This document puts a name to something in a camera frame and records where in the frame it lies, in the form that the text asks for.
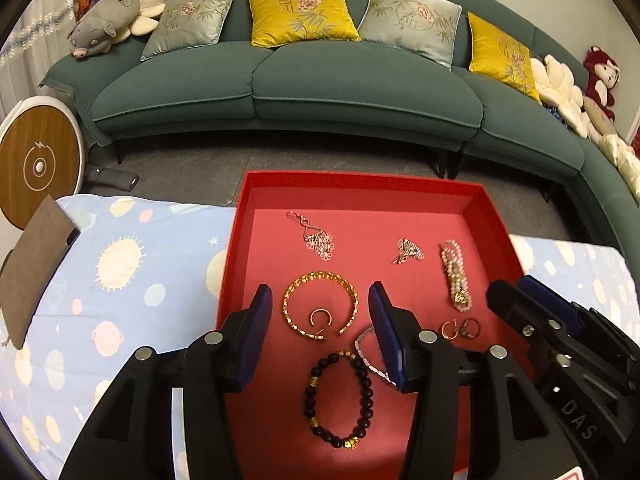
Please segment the blue planet tablecloth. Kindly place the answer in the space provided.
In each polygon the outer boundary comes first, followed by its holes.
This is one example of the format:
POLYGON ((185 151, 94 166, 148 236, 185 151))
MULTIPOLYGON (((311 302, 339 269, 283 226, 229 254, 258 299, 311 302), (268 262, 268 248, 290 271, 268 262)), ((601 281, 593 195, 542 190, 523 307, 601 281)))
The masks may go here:
POLYGON ((111 380, 141 346, 185 347, 217 314, 231 207, 76 195, 80 237, 23 348, 1 346, 1 414, 43 477, 58 478, 111 380))

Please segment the round wooden white appliance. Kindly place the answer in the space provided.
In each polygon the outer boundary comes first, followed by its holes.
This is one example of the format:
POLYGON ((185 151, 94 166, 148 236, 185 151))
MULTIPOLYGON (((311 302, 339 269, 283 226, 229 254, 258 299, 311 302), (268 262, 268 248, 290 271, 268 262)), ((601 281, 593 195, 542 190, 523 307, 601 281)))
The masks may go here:
POLYGON ((74 113, 52 96, 18 102, 1 125, 1 214, 25 229, 44 198, 73 195, 86 150, 74 113))

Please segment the gold cuff bangle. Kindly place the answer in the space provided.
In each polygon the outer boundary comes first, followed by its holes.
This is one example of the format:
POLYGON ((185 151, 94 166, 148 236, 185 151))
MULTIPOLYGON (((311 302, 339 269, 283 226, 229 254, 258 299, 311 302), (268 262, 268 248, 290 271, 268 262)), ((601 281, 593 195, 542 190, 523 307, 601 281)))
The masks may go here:
POLYGON ((352 329, 359 304, 358 292, 347 278, 329 271, 312 271, 288 285, 281 312, 285 324, 297 335, 325 341, 345 336, 352 329), (309 313, 317 308, 325 308, 333 315, 333 324, 323 332, 319 332, 319 326, 309 325, 309 313))

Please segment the grey-green embroidered cushion right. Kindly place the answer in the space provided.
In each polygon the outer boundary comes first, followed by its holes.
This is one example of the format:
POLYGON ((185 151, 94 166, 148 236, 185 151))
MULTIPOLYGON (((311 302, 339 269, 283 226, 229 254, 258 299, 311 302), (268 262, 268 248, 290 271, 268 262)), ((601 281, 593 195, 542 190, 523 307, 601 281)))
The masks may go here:
POLYGON ((448 0, 369 0, 358 32, 451 70, 461 15, 462 6, 448 0))

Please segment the grey-green embroidered cushion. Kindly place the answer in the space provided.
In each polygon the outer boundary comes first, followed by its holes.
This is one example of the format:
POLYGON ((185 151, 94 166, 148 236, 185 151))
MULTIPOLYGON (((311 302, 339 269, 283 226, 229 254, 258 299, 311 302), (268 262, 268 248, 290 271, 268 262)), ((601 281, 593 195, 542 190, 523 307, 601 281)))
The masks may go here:
POLYGON ((157 28, 146 43, 141 62, 175 50, 219 41, 233 0, 168 0, 157 28))
POLYGON ((448 0, 369 0, 358 32, 451 70, 461 15, 462 6, 448 0))

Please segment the green curved sofa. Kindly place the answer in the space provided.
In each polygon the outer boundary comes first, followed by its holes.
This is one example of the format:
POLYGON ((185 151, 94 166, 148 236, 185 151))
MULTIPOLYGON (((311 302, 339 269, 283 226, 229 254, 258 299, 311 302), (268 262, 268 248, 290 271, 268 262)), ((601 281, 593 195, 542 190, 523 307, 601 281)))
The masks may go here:
MULTIPOLYGON (((346 0, 354 20, 369 0, 346 0)), ((573 55, 496 0, 449 0, 551 54, 584 86, 573 55)), ((375 136, 436 148, 445 162, 477 157, 562 184, 591 238, 639 269, 639 207, 614 166, 524 94, 474 74, 469 25, 450 67, 370 41, 250 44, 248 0, 233 0, 219 41, 144 60, 130 38, 107 54, 61 58, 43 84, 70 96, 91 143, 191 131, 295 130, 375 136)))

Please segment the yellow embroidered cushion left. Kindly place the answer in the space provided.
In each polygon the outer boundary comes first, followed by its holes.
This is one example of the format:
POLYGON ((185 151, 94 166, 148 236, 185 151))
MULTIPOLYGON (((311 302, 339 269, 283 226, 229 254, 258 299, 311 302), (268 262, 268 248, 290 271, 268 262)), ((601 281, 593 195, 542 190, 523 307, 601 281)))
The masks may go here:
POLYGON ((299 41, 360 41, 346 0, 247 0, 250 44, 280 48, 299 41))

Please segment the white curtain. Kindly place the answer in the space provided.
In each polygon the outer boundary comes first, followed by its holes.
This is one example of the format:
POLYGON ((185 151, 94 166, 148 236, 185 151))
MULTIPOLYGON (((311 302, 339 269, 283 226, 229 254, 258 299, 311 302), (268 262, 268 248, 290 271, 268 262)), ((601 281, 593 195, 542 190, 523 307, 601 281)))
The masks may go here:
POLYGON ((32 0, 1 49, 1 119, 40 88, 49 68, 68 55, 74 0, 32 0))

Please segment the yellow embroidered cushion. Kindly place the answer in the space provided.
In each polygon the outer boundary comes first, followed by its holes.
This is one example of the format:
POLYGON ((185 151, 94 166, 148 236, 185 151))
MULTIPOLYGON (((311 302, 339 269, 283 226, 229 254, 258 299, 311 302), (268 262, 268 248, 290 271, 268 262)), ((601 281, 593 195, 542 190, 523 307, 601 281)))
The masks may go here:
POLYGON ((280 48, 299 41, 360 41, 346 0, 247 0, 250 44, 280 48))
POLYGON ((528 47, 469 12, 472 58, 469 71, 518 90, 541 104, 528 47))

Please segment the red shallow box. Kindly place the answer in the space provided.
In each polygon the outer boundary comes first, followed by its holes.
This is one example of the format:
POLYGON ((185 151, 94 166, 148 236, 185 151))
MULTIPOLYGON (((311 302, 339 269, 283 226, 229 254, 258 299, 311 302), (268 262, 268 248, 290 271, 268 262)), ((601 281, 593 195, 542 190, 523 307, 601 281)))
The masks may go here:
POLYGON ((522 338, 488 310, 485 292, 495 280, 523 274, 506 227, 484 188, 445 180, 341 174, 251 171, 243 182, 220 297, 227 316, 250 304, 256 289, 272 291, 272 315, 255 375, 227 408, 242 475, 247 479, 395 479, 401 471, 416 399, 372 382, 374 415, 365 437, 351 451, 315 437, 303 413, 311 367, 329 353, 349 349, 370 323, 368 291, 381 282, 397 307, 421 326, 438 330, 456 317, 440 248, 457 242, 471 295, 471 315, 480 336, 459 346, 483 351, 502 344, 527 364, 522 338), (295 211, 333 235, 334 251, 322 261, 303 241, 295 211), (393 264, 398 240, 407 237, 424 259, 393 264), (313 341, 285 324, 281 301, 296 278, 329 271, 347 278, 359 295, 359 313, 341 337, 313 341))

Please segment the red monkey plush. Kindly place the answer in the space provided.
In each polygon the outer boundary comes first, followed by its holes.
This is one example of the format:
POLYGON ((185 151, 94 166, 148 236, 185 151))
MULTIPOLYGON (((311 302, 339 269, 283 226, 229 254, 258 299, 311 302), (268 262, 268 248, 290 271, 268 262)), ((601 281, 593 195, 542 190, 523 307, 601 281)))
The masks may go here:
POLYGON ((589 73, 586 96, 596 102, 606 117, 614 122, 615 113, 612 107, 615 99, 611 91, 620 81, 620 68, 598 46, 592 46, 588 50, 584 66, 589 73))

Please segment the grey-green embroidered cushion left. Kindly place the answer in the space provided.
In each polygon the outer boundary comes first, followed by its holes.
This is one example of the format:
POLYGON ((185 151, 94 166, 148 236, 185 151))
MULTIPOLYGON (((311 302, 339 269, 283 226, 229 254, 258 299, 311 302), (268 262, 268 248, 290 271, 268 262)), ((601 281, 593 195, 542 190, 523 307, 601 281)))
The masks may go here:
POLYGON ((168 0, 157 28, 146 43, 141 62, 175 50, 219 41, 233 0, 168 0))

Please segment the grey pig plush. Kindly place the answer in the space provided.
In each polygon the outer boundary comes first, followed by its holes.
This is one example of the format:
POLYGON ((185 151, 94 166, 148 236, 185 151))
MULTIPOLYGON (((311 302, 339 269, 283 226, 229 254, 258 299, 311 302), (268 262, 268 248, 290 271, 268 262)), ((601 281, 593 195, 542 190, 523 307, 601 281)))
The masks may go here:
POLYGON ((140 0, 100 0, 74 26, 67 39, 74 58, 104 54, 131 35, 140 0))

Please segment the gold hoop earring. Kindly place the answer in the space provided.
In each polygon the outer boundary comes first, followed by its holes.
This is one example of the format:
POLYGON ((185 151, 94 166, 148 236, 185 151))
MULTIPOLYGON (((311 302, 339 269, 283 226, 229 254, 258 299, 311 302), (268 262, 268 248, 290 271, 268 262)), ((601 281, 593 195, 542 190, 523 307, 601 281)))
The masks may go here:
POLYGON ((459 336, 460 326, 456 320, 443 322, 440 326, 440 334, 442 338, 452 341, 459 336))
POLYGON ((309 325, 319 326, 319 332, 323 332, 333 324, 333 315, 325 308, 317 308, 309 313, 309 325))

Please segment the brown notebook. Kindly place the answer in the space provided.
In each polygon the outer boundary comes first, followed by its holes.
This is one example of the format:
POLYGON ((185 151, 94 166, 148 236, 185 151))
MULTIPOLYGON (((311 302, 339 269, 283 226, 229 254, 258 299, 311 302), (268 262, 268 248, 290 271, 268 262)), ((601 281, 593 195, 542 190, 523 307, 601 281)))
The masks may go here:
POLYGON ((47 196, 1 268, 1 312, 9 342, 22 350, 32 318, 56 270, 80 231, 47 196))

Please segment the yellow embroidered cushion right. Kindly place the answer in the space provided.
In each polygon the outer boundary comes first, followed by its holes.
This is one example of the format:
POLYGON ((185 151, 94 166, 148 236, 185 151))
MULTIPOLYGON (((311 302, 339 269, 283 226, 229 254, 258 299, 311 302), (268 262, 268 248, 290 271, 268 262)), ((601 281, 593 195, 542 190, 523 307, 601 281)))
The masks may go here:
POLYGON ((518 90, 541 104, 528 47, 469 12, 472 58, 469 71, 518 90))

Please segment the cream satin cushion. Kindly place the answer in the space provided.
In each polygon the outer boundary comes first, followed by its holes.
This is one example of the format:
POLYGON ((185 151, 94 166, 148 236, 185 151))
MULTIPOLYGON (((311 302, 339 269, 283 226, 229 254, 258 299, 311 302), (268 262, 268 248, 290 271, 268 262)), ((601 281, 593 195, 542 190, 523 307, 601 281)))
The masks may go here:
POLYGON ((588 134, 591 141, 605 154, 608 161, 622 176, 629 191, 639 201, 640 164, 632 147, 617 133, 613 123, 589 96, 582 100, 584 114, 589 119, 588 134))

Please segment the cream flower cushion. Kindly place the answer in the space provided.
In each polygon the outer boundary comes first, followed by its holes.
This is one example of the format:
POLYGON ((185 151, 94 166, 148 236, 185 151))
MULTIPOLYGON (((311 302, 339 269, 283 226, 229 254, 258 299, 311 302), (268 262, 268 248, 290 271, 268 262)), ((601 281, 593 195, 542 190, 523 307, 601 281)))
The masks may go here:
POLYGON ((581 138, 589 136, 589 118, 582 110, 584 95, 575 84, 573 72, 553 55, 542 61, 530 60, 536 89, 544 105, 554 108, 564 122, 581 138))

